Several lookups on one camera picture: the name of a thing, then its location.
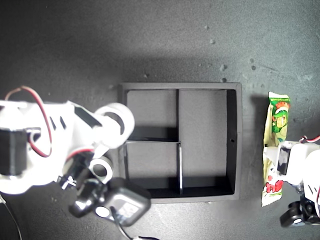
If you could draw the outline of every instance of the black tray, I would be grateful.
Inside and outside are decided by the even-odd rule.
[[[135,129],[119,149],[120,175],[153,203],[239,199],[240,83],[123,83]]]

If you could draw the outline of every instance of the black wire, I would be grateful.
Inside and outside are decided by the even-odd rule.
[[[138,238],[143,240],[159,240],[158,238],[151,237],[151,236],[139,236]]]
[[[111,210],[112,216],[113,216],[113,218],[114,218],[115,225],[116,225],[117,228],[119,229],[120,233],[122,233],[122,235],[123,235],[126,239],[128,239],[128,240],[133,240],[133,238],[130,237],[130,236],[126,233],[126,231],[122,228],[122,226],[121,226],[121,224],[120,224],[120,222],[119,222],[119,219],[118,219],[118,217],[117,217],[116,209],[115,209],[113,206],[111,206],[111,207],[110,207],[110,210]]]
[[[22,240],[22,235],[21,235],[20,227],[19,227],[19,225],[18,225],[18,223],[17,223],[17,221],[16,221],[16,218],[15,218],[14,214],[11,212],[10,208],[9,208],[8,205],[7,205],[7,202],[4,200],[4,198],[3,198],[1,195],[0,195],[0,200],[3,200],[3,204],[4,204],[5,208],[7,209],[7,211],[9,212],[9,214],[10,214],[10,216],[11,216],[11,218],[12,218],[13,221],[14,221],[14,224],[15,224],[15,226],[16,226],[16,230],[17,230],[17,232],[18,232],[18,234],[19,234],[20,240]]]
[[[119,219],[117,217],[117,212],[116,212],[116,209],[111,206],[110,207],[110,210],[111,210],[111,214],[112,214],[112,217],[114,218],[114,222],[115,222],[115,225],[117,226],[117,228],[119,229],[120,233],[122,233],[122,235],[128,239],[128,240],[134,240],[132,237],[130,237],[128,235],[128,233],[126,233],[126,231],[123,229],[123,227],[121,226],[120,222],[119,222]],[[138,236],[139,239],[143,239],[143,240],[159,240],[158,238],[155,238],[155,237],[149,237],[149,236]]]

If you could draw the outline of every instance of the white round joint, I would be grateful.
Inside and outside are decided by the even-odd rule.
[[[105,168],[105,171],[106,171],[106,175],[105,176],[99,176],[95,170],[94,170],[94,167],[96,165],[101,165]],[[110,166],[110,164],[108,162],[106,162],[105,160],[103,159],[100,159],[100,158],[96,158],[96,159],[93,159],[91,162],[90,162],[90,165],[89,165],[89,170],[92,172],[93,175],[95,175],[95,177],[97,179],[99,179],[103,184],[106,184],[107,182],[110,181],[110,179],[112,178],[113,176],[113,171],[112,171],[112,168]]]

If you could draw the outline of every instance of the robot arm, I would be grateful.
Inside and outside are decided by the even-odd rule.
[[[21,90],[36,103],[8,101]],[[106,113],[116,114],[123,126]],[[0,192],[22,194],[32,186],[57,182],[63,190],[77,189],[69,206],[75,217],[92,211],[130,226],[149,210],[151,196],[113,177],[112,162],[103,155],[123,145],[134,126],[132,112],[120,103],[90,112],[70,101],[44,104],[33,89],[17,88],[0,101]]]
[[[284,141],[278,147],[265,147],[263,153],[276,166],[278,179],[288,182],[300,193],[300,201],[291,203],[281,216],[281,226],[320,224],[320,145]]]

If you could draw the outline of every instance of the snack package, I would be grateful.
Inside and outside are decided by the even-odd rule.
[[[264,128],[264,147],[277,147],[287,137],[288,113],[290,98],[288,95],[279,95],[269,92],[269,107]],[[262,207],[267,206],[282,196],[284,182],[278,179],[275,164],[263,154],[263,179]]]

